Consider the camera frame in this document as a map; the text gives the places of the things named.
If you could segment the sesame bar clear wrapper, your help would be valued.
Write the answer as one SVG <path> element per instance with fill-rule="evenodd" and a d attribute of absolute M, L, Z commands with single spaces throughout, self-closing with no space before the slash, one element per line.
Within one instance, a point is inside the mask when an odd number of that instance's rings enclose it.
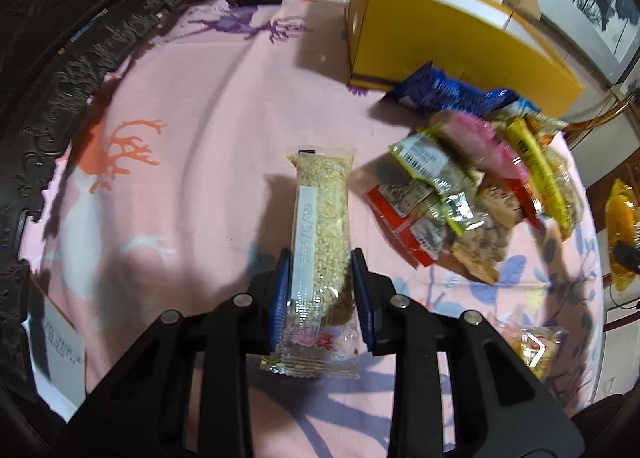
<path fill-rule="evenodd" d="M 350 153 L 299 150 L 288 278 L 274 314 L 273 374 L 317 378 L 358 374 L 359 333 L 350 256 Z"/>

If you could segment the pink rice cracker packet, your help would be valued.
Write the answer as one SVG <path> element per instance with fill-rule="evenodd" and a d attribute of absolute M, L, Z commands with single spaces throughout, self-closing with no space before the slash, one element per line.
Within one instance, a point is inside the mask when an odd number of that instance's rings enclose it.
<path fill-rule="evenodd" d="M 479 170 L 527 183 L 524 162 L 489 122 L 466 112 L 442 110 L 431 117 L 428 126 Z"/>

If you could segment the red snack packet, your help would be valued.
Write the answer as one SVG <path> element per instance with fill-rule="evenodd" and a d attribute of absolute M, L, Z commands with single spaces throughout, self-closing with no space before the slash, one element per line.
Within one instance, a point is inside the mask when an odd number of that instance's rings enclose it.
<path fill-rule="evenodd" d="M 433 187 L 424 181 L 378 184 L 364 199 L 408 256 L 425 267 L 438 261 L 448 224 Z"/>

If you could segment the peanut snack clear packet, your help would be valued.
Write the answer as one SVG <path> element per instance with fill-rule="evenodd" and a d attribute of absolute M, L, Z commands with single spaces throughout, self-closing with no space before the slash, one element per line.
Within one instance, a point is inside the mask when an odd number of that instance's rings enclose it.
<path fill-rule="evenodd" d="M 495 285 L 512 231 L 524 215 L 514 193 L 496 184 L 480 189 L 476 205 L 480 225 L 458 236 L 450 252 L 475 280 Z"/>

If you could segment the green silver snack packet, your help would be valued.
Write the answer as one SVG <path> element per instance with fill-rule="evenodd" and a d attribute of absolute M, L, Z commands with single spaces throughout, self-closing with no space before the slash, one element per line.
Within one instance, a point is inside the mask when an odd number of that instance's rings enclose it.
<path fill-rule="evenodd" d="M 446 222 L 457 236 L 488 225 L 488 213 L 477 202 L 476 179 L 430 133 L 410 134 L 388 150 L 413 179 L 435 190 Z"/>

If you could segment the pink patterned tablecloth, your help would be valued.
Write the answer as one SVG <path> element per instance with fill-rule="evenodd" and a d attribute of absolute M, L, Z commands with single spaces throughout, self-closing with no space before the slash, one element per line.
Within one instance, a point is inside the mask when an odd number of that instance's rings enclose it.
<path fill-rule="evenodd" d="M 55 457 L 580 457 L 602 303 L 593 221 L 561 124 L 513 106 L 570 207 L 563 240 L 535 188 L 472 165 L 428 126 L 438 111 L 346 88 L 343 10 L 211 0 L 107 73 L 63 152 L 38 279 L 81 337 L 86 398 Z M 417 263 L 364 195 L 413 179 L 391 144 L 430 133 L 480 189 L 518 199 L 495 285 L 452 256 Z M 350 247 L 366 261 L 370 350 L 358 374 L 262 369 L 269 285 L 291 250 L 299 150 L 350 153 Z"/>

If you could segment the yellow snack packet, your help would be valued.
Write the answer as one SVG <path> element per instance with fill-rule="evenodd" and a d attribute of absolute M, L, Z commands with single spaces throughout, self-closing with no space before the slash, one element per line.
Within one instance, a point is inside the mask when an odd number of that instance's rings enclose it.
<path fill-rule="evenodd" d="M 529 180 L 540 199 L 544 213 L 558 224 L 562 239 L 573 232 L 575 222 L 564 193 L 544 150 L 522 118 L 510 119 L 504 128 L 504 138 L 520 156 L 529 173 Z"/>

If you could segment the blue snack packet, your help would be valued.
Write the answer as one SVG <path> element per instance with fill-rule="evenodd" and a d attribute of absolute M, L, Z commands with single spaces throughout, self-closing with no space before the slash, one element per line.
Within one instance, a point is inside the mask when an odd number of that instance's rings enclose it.
<path fill-rule="evenodd" d="M 532 102 L 512 89 L 483 90 L 449 77 L 427 62 L 416 72 L 386 92 L 383 97 L 408 109 L 419 111 L 462 111 L 484 118 L 490 112 L 513 106 L 516 111 L 539 113 Z"/>

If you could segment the white paper card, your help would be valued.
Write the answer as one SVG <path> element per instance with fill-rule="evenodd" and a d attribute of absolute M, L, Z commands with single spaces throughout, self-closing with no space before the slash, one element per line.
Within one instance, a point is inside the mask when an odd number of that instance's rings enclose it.
<path fill-rule="evenodd" d="M 27 334 L 36 392 L 69 422 L 86 398 L 86 350 L 76 330 L 35 282 L 29 282 Z"/>

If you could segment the yellow cardboard box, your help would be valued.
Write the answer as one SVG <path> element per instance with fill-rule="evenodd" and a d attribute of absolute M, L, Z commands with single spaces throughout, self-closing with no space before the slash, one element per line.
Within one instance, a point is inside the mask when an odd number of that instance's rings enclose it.
<path fill-rule="evenodd" d="M 348 0 L 350 83 L 390 89 L 431 63 L 480 89 L 508 88 L 559 118 L 584 85 L 533 25 L 492 0 Z"/>

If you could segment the dark carved wooden furniture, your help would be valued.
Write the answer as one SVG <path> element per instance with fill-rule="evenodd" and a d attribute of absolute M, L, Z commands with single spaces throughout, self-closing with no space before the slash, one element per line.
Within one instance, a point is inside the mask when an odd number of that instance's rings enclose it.
<path fill-rule="evenodd" d="M 86 102 L 163 16 L 196 0 L 7 0 L 29 18 L 1 19 L 1 386 L 37 396 L 24 321 L 29 267 L 18 255 L 40 218 L 56 159 Z M 281 0 L 236 0 L 277 4 Z"/>

